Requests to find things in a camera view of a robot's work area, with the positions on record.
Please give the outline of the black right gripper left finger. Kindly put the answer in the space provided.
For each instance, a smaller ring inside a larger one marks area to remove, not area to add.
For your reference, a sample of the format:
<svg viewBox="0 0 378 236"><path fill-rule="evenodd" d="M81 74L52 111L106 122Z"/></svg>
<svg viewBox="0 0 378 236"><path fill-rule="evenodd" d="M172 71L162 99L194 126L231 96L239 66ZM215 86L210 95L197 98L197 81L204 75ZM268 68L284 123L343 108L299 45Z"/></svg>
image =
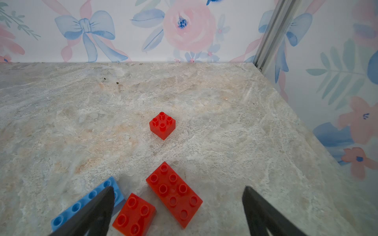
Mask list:
<svg viewBox="0 0 378 236"><path fill-rule="evenodd" d="M114 188L106 187L52 236L105 236L114 209Z"/></svg>

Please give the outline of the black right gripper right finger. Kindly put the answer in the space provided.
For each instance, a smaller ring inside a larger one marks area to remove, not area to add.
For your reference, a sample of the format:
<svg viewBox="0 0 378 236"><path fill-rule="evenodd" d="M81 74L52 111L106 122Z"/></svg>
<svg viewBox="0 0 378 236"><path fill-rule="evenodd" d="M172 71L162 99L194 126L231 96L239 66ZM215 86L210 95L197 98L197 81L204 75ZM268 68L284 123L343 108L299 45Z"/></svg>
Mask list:
<svg viewBox="0 0 378 236"><path fill-rule="evenodd" d="M306 236L252 187L245 187L242 203L252 236Z"/></svg>

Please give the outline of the red 2x2 lego brick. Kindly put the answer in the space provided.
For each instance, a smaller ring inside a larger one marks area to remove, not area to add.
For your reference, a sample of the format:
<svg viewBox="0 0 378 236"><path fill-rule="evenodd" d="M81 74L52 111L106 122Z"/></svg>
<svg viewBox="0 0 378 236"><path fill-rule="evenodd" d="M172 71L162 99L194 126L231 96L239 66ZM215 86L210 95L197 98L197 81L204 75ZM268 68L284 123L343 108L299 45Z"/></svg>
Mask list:
<svg viewBox="0 0 378 236"><path fill-rule="evenodd" d="M150 130L165 140L176 128L176 121L164 112L160 112L149 122Z"/></svg>
<svg viewBox="0 0 378 236"><path fill-rule="evenodd" d="M112 226L124 236L145 236L156 215L156 208L132 193Z"/></svg>

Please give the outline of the red 2x4 lego brick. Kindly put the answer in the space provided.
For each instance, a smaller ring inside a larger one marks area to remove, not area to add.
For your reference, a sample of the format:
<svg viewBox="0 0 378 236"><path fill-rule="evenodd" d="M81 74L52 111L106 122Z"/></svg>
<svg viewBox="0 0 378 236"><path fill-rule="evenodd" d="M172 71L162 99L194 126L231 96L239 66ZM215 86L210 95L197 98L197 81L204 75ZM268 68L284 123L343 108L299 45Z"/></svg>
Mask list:
<svg viewBox="0 0 378 236"><path fill-rule="evenodd" d="M146 182L181 227L186 229L203 200L166 162L150 174Z"/></svg>

